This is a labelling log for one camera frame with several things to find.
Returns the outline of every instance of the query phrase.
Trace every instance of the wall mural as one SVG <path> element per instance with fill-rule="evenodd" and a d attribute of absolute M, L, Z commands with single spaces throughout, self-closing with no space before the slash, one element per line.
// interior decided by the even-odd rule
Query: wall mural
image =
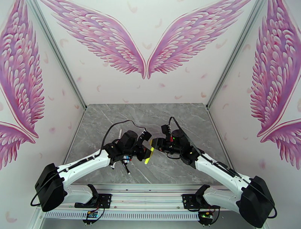
<path fill-rule="evenodd" d="M 261 142 L 275 142 L 280 157 L 301 167 L 301 118 L 278 125 L 301 76 L 301 36 L 282 0 L 268 1 L 259 28 L 251 94 L 252 116 L 261 122 Z"/>
<path fill-rule="evenodd" d="M 167 74 L 204 50 L 237 21 L 250 0 L 221 0 L 174 20 L 162 35 L 147 63 L 127 29 L 115 18 L 65 0 L 41 0 L 58 24 L 105 64 L 144 79 L 154 72 Z"/>
<path fill-rule="evenodd" d="M 35 143 L 43 118 L 42 70 L 36 34 L 24 0 L 16 0 L 0 39 L 0 89 L 17 124 L 0 121 L 0 169 L 16 160 L 24 142 Z"/>

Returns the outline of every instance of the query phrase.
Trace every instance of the gray marble surface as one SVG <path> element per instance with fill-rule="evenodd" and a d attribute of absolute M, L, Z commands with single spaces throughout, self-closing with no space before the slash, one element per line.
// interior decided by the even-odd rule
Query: gray marble surface
<path fill-rule="evenodd" d="M 170 116 L 176 118 L 198 148 L 217 161 L 228 164 L 203 104 L 89 105 L 67 162 L 78 160 L 99 149 L 104 134 L 115 122 L 131 119 L 137 125 L 145 126 L 152 134 L 152 138 L 156 138 L 164 137 L 161 133 L 161 125 L 167 124 Z M 176 129 L 174 123 L 171 127 L 172 130 Z M 142 129 L 133 126 L 130 122 L 121 124 L 112 128 L 105 144 L 118 138 L 120 128 L 123 133 L 133 130 L 140 135 L 142 132 Z M 219 184 L 210 176 L 185 165 L 181 160 L 169 159 L 165 153 L 157 150 L 154 151 L 147 165 L 133 158 L 128 168 L 130 175 L 126 173 L 121 162 L 118 162 L 114 170 L 109 166 L 98 169 L 82 177 L 76 183 Z"/>

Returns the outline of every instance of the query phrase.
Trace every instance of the vent grille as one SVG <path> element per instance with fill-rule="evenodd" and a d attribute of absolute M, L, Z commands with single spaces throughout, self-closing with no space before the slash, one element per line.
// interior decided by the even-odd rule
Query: vent grille
<path fill-rule="evenodd" d="M 52 210 L 45 218 L 83 220 L 88 210 Z M 197 212 L 135 212 L 135 211 L 106 211 L 102 220 L 135 220 L 135 221 L 196 221 Z"/>

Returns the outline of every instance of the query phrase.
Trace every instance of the pink feather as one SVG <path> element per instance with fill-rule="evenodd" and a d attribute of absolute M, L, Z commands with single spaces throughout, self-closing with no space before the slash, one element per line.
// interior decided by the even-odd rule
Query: pink feather
<path fill-rule="evenodd" d="M 147 77 L 167 74 L 204 50 L 237 21 L 250 0 L 222 0 L 184 14 L 171 23 L 147 62 Z"/>
<path fill-rule="evenodd" d="M 1 91 L 18 124 L 32 136 L 41 119 L 42 70 L 32 22 L 28 21 L 24 0 L 16 0 L 0 37 Z"/>
<path fill-rule="evenodd" d="M 90 52 L 120 72 L 138 72 L 145 78 L 145 61 L 128 31 L 115 18 L 65 0 L 41 1 L 55 12 L 59 25 Z"/>
<path fill-rule="evenodd" d="M 271 140 L 280 149 L 280 157 L 297 169 L 301 168 L 301 119 L 276 126 L 261 142 Z"/>
<path fill-rule="evenodd" d="M 17 150 L 24 142 L 35 143 L 33 138 L 21 128 L 0 122 L 0 170 L 2 164 L 6 166 L 12 159 L 16 160 Z"/>
<path fill-rule="evenodd" d="M 280 121 L 301 76 L 298 27 L 282 0 L 268 1 L 256 48 L 251 109 L 261 122 L 257 136 L 262 136 Z"/>

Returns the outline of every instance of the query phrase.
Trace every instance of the pink angel wing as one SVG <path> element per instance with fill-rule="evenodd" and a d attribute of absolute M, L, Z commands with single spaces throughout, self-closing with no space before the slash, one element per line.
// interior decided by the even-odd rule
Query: pink angel wing
<path fill-rule="evenodd" d="M 18 124 L 34 137 L 41 119 L 42 70 L 32 22 L 24 0 L 16 0 L 0 37 L 0 88 Z"/>
<path fill-rule="evenodd" d="M 145 61 L 124 26 L 115 18 L 64 0 L 41 0 L 68 33 L 90 52 L 125 74 L 145 78 Z"/>
<path fill-rule="evenodd" d="M 269 0 L 259 28 L 251 94 L 252 116 L 261 122 L 257 136 L 281 119 L 300 80 L 301 39 L 282 0 Z"/>
<path fill-rule="evenodd" d="M 167 72 L 204 50 L 237 21 L 241 7 L 250 0 L 222 0 L 184 14 L 171 23 L 147 62 L 148 78 L 154 72 Z"/>
<path fill-rule="evenodd" d="M 24 142 L 35 143 L 33 138 L 19 127 L 0 122 L 0 170 L 2 164 L 6 166 L 8 162 L 11 163 L 12 159 L 16 160 L 17 150 Z"/>
<path fill-rule="evenodd" d="M 261 142 L 271 140 L 280 149 L 280 157 L 297 169 L 301 168 L 301 119 L 276 126 Z"/>

